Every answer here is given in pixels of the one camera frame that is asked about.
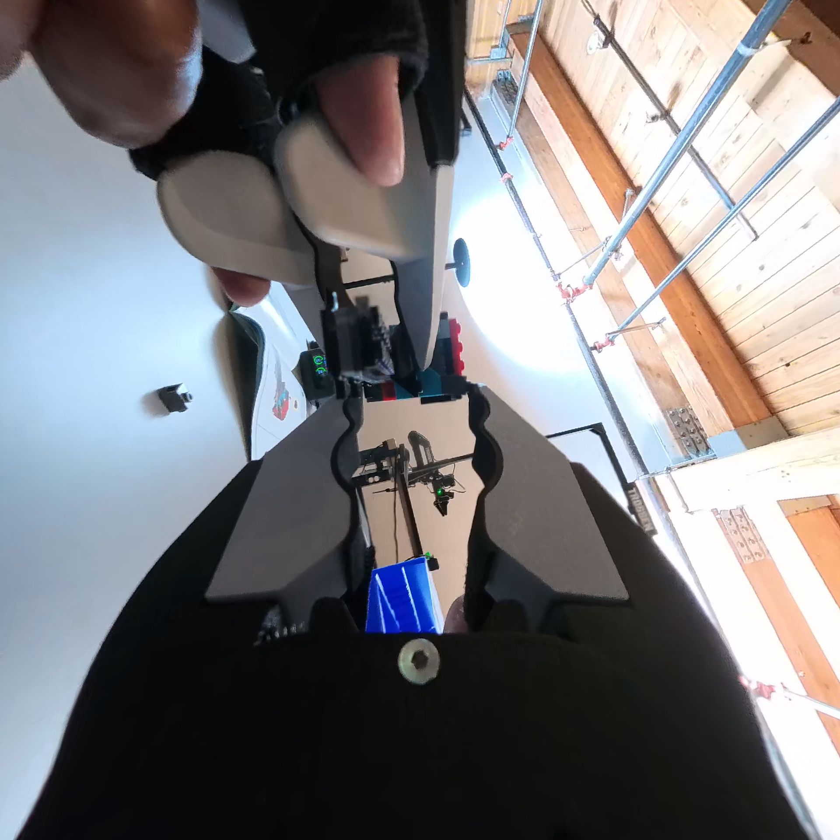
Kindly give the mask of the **large blue storage bin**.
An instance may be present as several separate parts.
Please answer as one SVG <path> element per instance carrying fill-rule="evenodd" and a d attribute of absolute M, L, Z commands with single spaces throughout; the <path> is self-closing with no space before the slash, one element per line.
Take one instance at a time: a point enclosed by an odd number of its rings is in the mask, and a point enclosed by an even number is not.
<path fill-rule="evenodd" d="M 441 634 L 445 619 L 428 567 L 421 555 L 374 569 L 368 593 L 368 634 Z"/>

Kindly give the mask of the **black metal frame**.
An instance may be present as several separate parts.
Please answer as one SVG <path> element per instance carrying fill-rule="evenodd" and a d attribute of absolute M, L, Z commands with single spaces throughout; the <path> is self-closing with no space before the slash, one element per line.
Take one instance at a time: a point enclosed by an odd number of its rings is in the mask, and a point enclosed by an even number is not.
<path fill-rule="evenodd" d="M 572 427 L 545 437 L 570 461 L 590 470 L 646 534 L 658 533 L 655 520 L 640 490 L 627 475 L 603 423 Z"/>

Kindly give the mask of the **building instruction booklet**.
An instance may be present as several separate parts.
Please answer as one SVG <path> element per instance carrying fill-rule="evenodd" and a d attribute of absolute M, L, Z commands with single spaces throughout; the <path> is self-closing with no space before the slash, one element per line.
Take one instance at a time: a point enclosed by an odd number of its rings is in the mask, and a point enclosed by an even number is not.
<path fill-rule="evenodd" d="M 238 396 L 250 460 L 261 459 L 310 414 L 298 379 L 312 333 L 286 289 L 253 307 L 228 309 L 238 359 Z"/>

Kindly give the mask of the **person's left hand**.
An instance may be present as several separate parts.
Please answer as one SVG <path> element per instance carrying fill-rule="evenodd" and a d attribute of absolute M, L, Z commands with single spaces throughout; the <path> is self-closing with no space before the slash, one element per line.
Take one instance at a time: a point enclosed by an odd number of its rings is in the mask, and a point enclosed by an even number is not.
<path fill-rule="evenodd" d="M 2 2 L 2 78 L 29 53 L 89 135 L 125 149 L 160 140 L 193 103 L 201 74 L 196 2 Z M 314 98 L 356 169 L 391 187 L 404 174 L 400 59 L 330 59 Z"/>

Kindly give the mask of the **toy brick model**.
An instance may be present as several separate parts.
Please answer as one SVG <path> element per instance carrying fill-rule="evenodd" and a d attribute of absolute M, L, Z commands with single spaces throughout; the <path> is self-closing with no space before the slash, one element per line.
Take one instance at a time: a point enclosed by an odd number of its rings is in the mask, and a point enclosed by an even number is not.
<path fill-rule="evenodd" d="M 456 401 L 469 389 L 460 325 L 446 312 L 426 368 L 417 361 L 405 325 L 385 324 L 365 298 L 323 310 L 321 324 L 325 362 L 340 397 L 362 396 L 368 403 L 418 399 L 427 405 Z"/>

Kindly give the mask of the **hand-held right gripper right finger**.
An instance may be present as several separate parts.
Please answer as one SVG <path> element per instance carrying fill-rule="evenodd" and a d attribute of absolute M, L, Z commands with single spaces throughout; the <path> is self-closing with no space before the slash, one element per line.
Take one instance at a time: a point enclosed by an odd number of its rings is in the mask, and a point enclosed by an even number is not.
<path fill-rule="evenodd" d="M 472 466 L 482 481 L 469 533 L 465 609 L 514 601 L 624 604 L 627 589 L 559 449 L 484 385 L 469 389 Z"/>

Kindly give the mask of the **metal beam bracket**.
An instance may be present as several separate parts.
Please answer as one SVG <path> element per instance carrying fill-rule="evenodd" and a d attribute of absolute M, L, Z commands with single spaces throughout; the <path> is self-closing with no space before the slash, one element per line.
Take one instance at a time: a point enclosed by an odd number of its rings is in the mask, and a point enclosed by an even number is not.
<path fill-rule="evenodd" d="M 714 456 L 705 430 L 689 406 L 666 410 L 665 419 L 675 441 L 688 459 L 699 460 Z"/>

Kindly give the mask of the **charger with green display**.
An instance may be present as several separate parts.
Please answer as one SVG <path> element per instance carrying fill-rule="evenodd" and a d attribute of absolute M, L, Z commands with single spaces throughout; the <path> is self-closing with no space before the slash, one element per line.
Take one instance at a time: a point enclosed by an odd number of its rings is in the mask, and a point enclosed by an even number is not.
<path fill-rule="evenodd" d="M 320 403 L 335 396 L 335 383 L 319 348 L 301 352 L 298 371 L 301 387 L 310 403 Z"/>

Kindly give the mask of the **silver ceiling pipe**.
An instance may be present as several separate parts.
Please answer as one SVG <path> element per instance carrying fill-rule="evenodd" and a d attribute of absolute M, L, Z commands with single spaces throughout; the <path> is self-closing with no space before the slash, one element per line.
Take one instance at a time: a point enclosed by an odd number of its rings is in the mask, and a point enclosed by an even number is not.
<path fill-rule="evenodd" d="M 527 85 L 528 85 L 530 62 L 531 62 L 531 58 L 532 58 L 532 52 L 533 52 L 533 49 L 534 49 L 534 44 L 535 44 L 537 35 L 539 33 L 539 25 L 540 25 L 542 12 L 543 12 L 543 6 L 544 6 L 544 1 L 538 1 L 536 3 L 535 9 L 534 9 L 534 13 L 533 13 L 533 16 L 532 16 L 531 27 L 530 27 L 530 30 L 529 30 L 529 33 L 528 33 L 528 45 L 527 45 L 526 53 L 525 53 L 525 55 L 523 57 L 523 61 L 522 61 L 521 77 L 520 77 L 520 81 L 519 81 L 519 85 L 518 85 L 518 92 L 517 92 L 516 99 L 514 101 L 513 111 L 512 111 L 512 114 L 511 114 L 511 119 L 510 119 L 508 131 L 507 131 L 507 136 L 504 139 L 504 141 L 502 141 L 500 143 L 500 145 L 498 146 L 500 151 L 504 151 L 509 146 L 510 142 L 512 142 L 513 134 L 514 134 L 516 126 L 517 126 L 518 115 L 519 115 L 519 112 L 521 110 L 522 101 L 524 99 L 524 95 L 525 95 Z"/>
<path fill-rule="evenodd" d="M 750 189 L 742 196 L 736 203 L 734 208 L 727 212 L 721 221 L 692 249 L 686 256 L 681 258 L 676 266 L 661 280 L 648 297 L 624 319 L 614 330 L 605 334 L 604 340 L 595 342 L 591 345 L 591 350 L 596 352 L 603 351 L 606 347 L 614 345 L 618 336 L 628 332 L 646 329 L 646 326 L 634 327 L 633 324 L 643 312 L 658 298 L 663 292 L 679 277 L 680 274 L 688 267 L 688 265 L 698 257 L 703 250 L 705 250 L 721 233 L 729 226 L 734 218 L 740 215 L 741 210 L 745 209 L 751 202 L 762 192 L 765 186 L 768 186 L 772 181 L 782 173 L 793 160 L 801 153 L 814 138 L 821 133 L 828 124 L 834 120 L 839 113 L 839 98 L 826 108 L 826 110 L 817 118 L 809 128 L 792 144 L 789 150 L 784 152 L 782 156 L 773 163 L 773 165 L 754 183 Z"/>
<path fill-rule="evenodd" d="M 679 159 L 692 147 L 693 141 L 706 125 L 720 101 L 730 91 L 741 76 L 750 60 L 762 48 L 767 36 L 787 12 L 791 1 L 769 1 L 762 6 L 746 34 L 737 43 L 735 50 L 711 83 L 704 97 L 700 100 L 686 125 L 677 133 L 674 142 L 666 152 L 657 169 L 628 208 L 618 224 L 615 234 L 607 241 L 602 254 L 585 277 L 584 283 L 591 287 L 602 273 L 613 253 L 624 241 L 633 226 L 647 210 L 651 200 L 666 177 L 674 170 Z"/>

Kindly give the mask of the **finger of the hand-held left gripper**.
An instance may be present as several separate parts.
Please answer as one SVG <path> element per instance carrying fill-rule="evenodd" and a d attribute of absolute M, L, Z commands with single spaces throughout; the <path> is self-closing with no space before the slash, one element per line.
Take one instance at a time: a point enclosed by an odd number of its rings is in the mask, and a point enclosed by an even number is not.
<path fill-rule="evenodd" d="M 314 276 L 325 310 L 336 312 L 351 307 L 343 284 L 340 247 L 326 243 L 312 233 L 308 234 L 308 242 L 313 250 Z"/>
<path fill-rule="evenodd" d="M 433 359 L 442 311 L 454 182 L 452 164 L 425 179 L 413 220 L 417 252 L 395 263 L 395 302 L 421 371 Z"/>

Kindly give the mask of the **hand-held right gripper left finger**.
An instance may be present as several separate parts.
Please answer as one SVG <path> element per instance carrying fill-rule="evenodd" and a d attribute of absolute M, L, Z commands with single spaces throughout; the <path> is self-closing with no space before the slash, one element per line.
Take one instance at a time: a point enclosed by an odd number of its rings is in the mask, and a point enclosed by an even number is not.
<path fill-rule="evenodd" d="M 361 588 L 368 532 L 351 480 L 362 423 L 358 396 L 332 399 L 262 458 L 209 602 L 312 607 Z"/>

